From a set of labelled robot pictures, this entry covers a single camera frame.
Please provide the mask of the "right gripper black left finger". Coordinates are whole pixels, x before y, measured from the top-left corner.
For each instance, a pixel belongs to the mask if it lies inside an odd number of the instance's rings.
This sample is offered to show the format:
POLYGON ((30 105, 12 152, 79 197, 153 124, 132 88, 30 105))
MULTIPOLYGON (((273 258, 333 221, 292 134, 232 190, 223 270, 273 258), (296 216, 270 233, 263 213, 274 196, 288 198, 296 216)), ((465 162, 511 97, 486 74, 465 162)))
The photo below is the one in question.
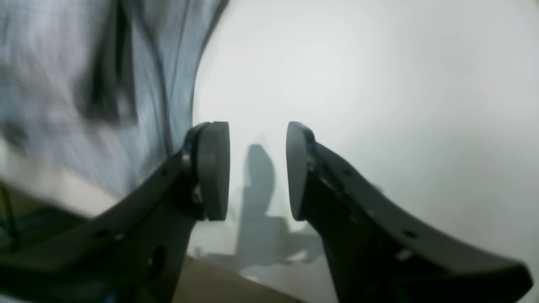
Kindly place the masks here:
POLYGON ((227 122, 191 128, 183 147, 96 218, 1 255, 1 298, 22 303, 169 303, 199 221, 227 218, 227 122))

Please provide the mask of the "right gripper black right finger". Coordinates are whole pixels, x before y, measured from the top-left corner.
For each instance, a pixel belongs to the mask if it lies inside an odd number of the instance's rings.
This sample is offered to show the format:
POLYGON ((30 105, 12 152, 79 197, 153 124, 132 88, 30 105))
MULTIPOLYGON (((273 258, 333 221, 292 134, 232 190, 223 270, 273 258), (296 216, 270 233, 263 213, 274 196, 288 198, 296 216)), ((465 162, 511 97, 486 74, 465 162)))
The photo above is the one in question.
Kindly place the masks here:
POLYGON ((533 287, 523 262, 407 213, 302 123, 286 159, 291 213, 320 235, 340 303, 515 303, 533 287))

